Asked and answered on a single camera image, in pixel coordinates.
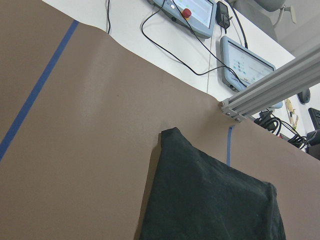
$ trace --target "power adapter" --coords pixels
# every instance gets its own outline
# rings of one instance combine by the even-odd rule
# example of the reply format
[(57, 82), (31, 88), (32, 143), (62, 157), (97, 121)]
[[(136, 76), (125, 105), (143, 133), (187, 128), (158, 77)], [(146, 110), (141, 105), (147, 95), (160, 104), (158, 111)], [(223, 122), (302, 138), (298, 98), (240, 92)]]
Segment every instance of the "power adapter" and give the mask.
[(230, 27), (230, 19), (232, 19), (232, 17), (229, 17), (227, 5), (225, 5), (221, 1), (218, 1), (216, 5), (216, 23), (220, 25), (224, 29), (225, 34), (227, 34), (227, 28)]

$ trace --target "white desk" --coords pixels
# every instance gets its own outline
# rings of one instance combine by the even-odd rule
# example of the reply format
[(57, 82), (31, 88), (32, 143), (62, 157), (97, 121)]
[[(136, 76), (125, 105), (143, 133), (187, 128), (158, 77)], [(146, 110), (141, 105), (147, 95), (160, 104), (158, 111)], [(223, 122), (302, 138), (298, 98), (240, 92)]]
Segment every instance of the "white desk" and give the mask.
[[(82, 23), (106, 30), (106, 1), (104, 0), (44, 0), (44, 2)], [(110, 0), (110, 35), (123, 47), (194, 88), (212, 95), (217, 100), (222, 101), (232, 96), (234, 92), (221, 81), (220, 70), (197, 76), (142, 35), (140, 30), (142, 22), (156, 10), (158, 8), (149, 4), (147, 0)], [(229, 14), (233, 16), (231, 9), (229, 9)], [(238, 16), (251, 51), (274, 64), (276, 68), (294, 59), (293, 55), (248, 19), (240, 13)], [(173, 23), (162, 11), (152, 17), (145, 24), (144, 29), (149, 37), (185, 61), (196, 72), (203, 73), (208, 68), (217, 66), (217, 61), (210, 56), (192, 33), (187, 28)], [(218, 57), (220, 56), (220, 38), (223, 35), (224, 31), (216, 25), (213, 37), (202, 40), (213, 53), (217, 53)], [(231, 20), (227, 36), (243, 44), (243, 36), (235, 17)], [(313, 130), (308, 107), (320, 108), (318, 107), (320, 105), (319, 99), (315, 94), (318, 88), (318, 86), (315, 86), (311, 89), (312, 96), (309, 104), (301, 105), (296, 96), (290, 98), (300, 118), (297, 131), (301, 135)], [(275, 115), (284, 121), (289, 120), (285, 107), (276, 110)]]

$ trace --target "blue tape strip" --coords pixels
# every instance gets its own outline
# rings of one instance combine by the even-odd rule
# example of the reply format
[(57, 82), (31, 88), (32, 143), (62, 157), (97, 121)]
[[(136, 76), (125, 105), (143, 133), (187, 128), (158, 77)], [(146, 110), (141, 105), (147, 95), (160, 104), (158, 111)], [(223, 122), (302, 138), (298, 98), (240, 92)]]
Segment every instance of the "blue tape strip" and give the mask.
[(228, 130), (228, 140), (226, 145), (226, 164), (231, 166), (231, 137), (232, 137), (232, 130), (234, 129), (234, 125), (229, 127)]
[(8, 132), (4, 136), (4, 139), (2, 140), (2, 142), (0, 144), (0, 162), (1, 162), (2, 158), (4, 157), (7, 149), (9, 148), (10, 143), (12, 142), (14, 137), (16, 136), (21, 124), (25, 120), (29, 110), (31, 109), (32, 105), (34, 104), (35, 100), (37, 99), (42, 87), (45, 85), (48, 77), (50, 76), (52, 70), (54, 69), (54, 67), (55, 67), (57, 61), (59, 60), (62, 52), (64, 51), (66, 45), (68, 44), (71, 36), (75, 32), (78, 24), (79, 24), (79, 22), (76, 21), (76, 20), (74, 20), (72, 22), (72, 24), (69, 27), (68, 31), (66, 32), (66, 34), (63, 37), (63, 39), (61, 40), (59, 46), (57, 47), (57, 49), (55, 50), (53, 56), (51, 57), (49, 63), (45, 67), (45, 69), (44, 69), (43, 73), (41, 74), (40, 78), (38, 79), (38, 81), (34, 85), (30, 95), (26, 99), (26, 101), (23, 104), (22, 108), (20, 109), (18, 115), (15, 117), (12, 125), (10, 126), (10, 128), (8, 130)]

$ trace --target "black cloth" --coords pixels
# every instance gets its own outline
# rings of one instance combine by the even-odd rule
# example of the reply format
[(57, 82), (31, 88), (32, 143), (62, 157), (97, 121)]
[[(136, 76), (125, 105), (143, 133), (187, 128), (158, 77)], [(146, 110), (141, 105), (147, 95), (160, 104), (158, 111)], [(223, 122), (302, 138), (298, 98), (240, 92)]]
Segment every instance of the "black cloth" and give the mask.
[(276, 188), (194, 148), (178, 128), (161, 155), (140, 240), (285, 240)]

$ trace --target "black keyboard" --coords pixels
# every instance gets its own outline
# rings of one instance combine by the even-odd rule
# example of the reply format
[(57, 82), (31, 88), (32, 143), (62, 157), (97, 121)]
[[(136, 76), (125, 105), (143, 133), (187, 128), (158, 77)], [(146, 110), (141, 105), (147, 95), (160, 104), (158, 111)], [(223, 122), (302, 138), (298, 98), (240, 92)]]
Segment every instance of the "black keyboard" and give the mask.
[(308, 111), (315, 130), (320, 129), (320, 110), (310, 107)]

